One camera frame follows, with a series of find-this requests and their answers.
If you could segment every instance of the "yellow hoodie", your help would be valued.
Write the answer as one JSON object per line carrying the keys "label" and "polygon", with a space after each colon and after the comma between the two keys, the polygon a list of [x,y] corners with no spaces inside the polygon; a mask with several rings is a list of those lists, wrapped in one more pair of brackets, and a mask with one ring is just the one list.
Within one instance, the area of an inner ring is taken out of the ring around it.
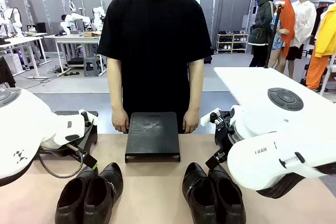
{"label": "yellow hoodie", "polygon": [[333,55],[336,52],[336,5],[329,7],[316,41],[315,57]]}

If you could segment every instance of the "hand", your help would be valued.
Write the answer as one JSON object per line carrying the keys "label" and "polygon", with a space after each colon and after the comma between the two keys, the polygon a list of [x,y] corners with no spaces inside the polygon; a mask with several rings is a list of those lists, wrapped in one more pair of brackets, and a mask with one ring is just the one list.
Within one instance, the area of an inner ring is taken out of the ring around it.
{"label": "hand", "polygon": [[123,108],[112,109],[112,124],[116,131],[127,133],[129,121],[128,115]]}
{"label": "hand", "polygon": [[185,130],[185,134],[192,133],[197,129],[199,120],[199,110],[188,109],[183,117],[183,129]]}
{"label": "hand", "polygon": [[289,35],[289,30],[287,30],[287,29],[280,29],[279,33]]}

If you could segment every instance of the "gray stool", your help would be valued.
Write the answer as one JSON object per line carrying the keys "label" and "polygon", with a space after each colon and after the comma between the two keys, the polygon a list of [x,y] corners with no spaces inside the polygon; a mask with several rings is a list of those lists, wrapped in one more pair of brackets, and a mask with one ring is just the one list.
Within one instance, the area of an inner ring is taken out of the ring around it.
{"label": "gray stool", "polygon": [[100,74],[99,62],[96,57],[84,58],[84,76],[98,76]]}

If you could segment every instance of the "leather shoe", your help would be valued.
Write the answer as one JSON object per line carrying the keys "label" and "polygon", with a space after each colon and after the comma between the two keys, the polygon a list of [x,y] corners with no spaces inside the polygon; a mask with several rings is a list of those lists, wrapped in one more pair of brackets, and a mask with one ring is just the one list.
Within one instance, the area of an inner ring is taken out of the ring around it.
{"label": "leather shoe", "polygon": [[182,192],[189,204],[194,224],[217,224],[214,187],[199,164],[191,163],[188,166]]}
{"label": "leather shoe", "polygon": [[90,182],[97,176],[98,169],[85,167],[79,175],[64,187],[57,202],[55,224],[81,224],[83,203]]}
{"label": "leather shoe", "polygon": [[122,190],[121,170],[116,163],[111,163],[89,185],[84,200],[83,224],[108,224],[112,207]]}
{"label": "leather shoe", "polygon": [[210,170],[208,177],[218,197],[218,223],[245,224],[246,214],[240,188],[220,165]]}

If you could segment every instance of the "orange pants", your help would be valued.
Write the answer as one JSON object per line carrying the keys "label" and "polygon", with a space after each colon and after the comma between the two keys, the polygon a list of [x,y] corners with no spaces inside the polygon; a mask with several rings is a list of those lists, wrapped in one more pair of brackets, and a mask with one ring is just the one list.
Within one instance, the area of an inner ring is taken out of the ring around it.
{"label": "orange pants", "polygon": [[315,48],[311,56],[309,69],[307,72],[306,85],[308,89],[318,89],[320,86],[322,75],[328,65],[330,55],[315,57]]}

